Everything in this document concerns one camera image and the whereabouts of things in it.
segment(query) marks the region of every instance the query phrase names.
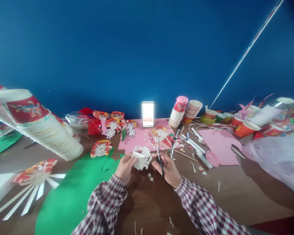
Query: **pink paper circle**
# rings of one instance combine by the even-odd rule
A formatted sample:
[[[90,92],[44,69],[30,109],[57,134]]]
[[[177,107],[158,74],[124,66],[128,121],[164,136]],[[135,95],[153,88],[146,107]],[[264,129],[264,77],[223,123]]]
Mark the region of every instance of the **pink paper circle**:
[[[206,152],[206,159],[208,162],[211,163],[211,165],[213,165],[214,167],[218,167],[220,165],[219,163],[219,159],[217,158],[217,156],[211,152],[211,151],[207,151]]]

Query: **hand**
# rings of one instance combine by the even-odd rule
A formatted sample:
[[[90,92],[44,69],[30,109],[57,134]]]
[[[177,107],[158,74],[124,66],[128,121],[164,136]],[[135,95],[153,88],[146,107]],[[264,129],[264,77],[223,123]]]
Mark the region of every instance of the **hand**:
[[[115,175],[125,183],[129,183],[131,178],[131,170],[132,166],[135,162],[137,162],[137,158],[132,158],[132,152],[126,154],[124,157],[121,158],[117,171]]]
[[[152,157],[157,159],[158,154],[153,154]],[[177,189],[181,183],[182,176],[177,170],[173,159],[168,157],[164,153],[160,153],[160,159],[163,164],[164,179],[166,180],[166,182],[168,182],[169,185]],[[162,174],[160,163],[155,161],[152,163],[152,165],[160,174]]]

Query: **smartphone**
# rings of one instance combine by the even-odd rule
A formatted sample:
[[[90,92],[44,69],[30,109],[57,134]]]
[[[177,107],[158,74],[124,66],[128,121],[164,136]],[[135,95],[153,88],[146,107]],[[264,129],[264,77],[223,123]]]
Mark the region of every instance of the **smartphone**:
[[[142,126],[155,127],[155,102],[142,101],[141,102],[141,120]]]

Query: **green paper cup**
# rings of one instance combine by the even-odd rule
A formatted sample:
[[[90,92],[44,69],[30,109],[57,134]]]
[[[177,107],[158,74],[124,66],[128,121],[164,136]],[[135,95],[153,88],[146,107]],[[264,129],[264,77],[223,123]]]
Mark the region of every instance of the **green paper cup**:
[[[225,118],[226,118],[226,116],[225,116],[224,114],[222,114],[222,113],[218,113],[218,114],[216,115],[216,123],[220,123],[220,122],[222,122]]]

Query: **blue wall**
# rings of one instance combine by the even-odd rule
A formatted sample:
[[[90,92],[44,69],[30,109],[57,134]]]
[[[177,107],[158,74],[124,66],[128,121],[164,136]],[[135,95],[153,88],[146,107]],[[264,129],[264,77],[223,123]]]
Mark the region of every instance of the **blue wall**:
[[[294,1],[285,0],[237,69],[213,109],[240,110],[256,95],[294,99]]]
[[[0,84],[58,116],[211,104],[276,0],[0,1]]]

